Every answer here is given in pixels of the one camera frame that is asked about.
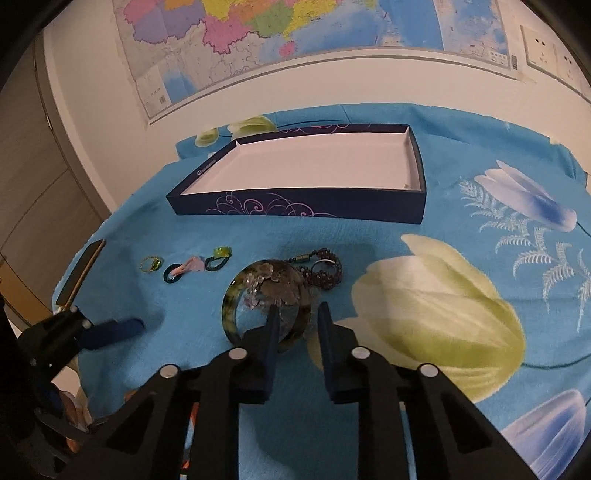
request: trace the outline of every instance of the white outlet plate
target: white outlet plate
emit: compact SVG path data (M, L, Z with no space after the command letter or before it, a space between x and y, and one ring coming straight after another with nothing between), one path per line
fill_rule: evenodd
M576 64L568 50L558 45L555 45L554 48L556 49L558 77L564 83L568 83L572 88L580 92L582 86L579 66Z
M539 35L538 32L523 25L521 26L521 31L523 33L527 64L544 73L558 77L558 64L554 44L542 35Z

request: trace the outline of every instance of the gold ring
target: gold ring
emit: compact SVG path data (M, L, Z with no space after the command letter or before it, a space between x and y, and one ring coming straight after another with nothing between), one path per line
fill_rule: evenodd
M153 255L149 255L147 257L145 257L140 263L139 263L139 269L144 272L144 273L150 273L150 272L155 272L157 271L160 267L162 267L162 263L164 262L164 260L160 257L155 257Z

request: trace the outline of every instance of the wall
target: wall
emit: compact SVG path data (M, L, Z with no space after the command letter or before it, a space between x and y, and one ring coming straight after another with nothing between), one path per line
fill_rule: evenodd
M591 105L525 65L519 25L558 38L520 0L499 6L519 80L422 60L340 60L234 85L148 126L108 0L74 0L46 28L47 68L70 140L111 209L176 160L178 140L264 112L334 103L414 102L490 115L564 144L591 171Z

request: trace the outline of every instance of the purple area of map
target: purple area of map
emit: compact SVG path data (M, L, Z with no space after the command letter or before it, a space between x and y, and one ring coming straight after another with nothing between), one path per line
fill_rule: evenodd
M134 40L155 44L165 42L169 37L181 39L204 17L205 9L199 0L173 10L166 10L164 2L159 2L135 23Z

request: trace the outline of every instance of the flower print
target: flower print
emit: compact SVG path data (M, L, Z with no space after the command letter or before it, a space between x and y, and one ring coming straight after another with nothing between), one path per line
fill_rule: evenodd
M266 116L254 116L228 125L228 130L232 134L232 140L237 138L248 137L249 135L265 134L268 132L276 132L277 127Z
M584 439L587 410L578 390L567 390L518 418L501 433L540 480L556 480Z
M545 226L570 232L577 225L577 212L556 202L539 184L516 168L497 160L500 168L474 177L498 201Z
M524 358L513 307L450 245L419 235L402 240L414 255L371 264L353 285L358 316L337 323L390 363L438 365L472 401L489 397ZM320 365L317 336L309 353Z
M213 145L215 142L217 142L217 139L219 138L219 132L217 131L217 128L212 128L211 130L205 130L205 132L201 132L196 138L195 138L195 146L197 147L209 147L210 145Z

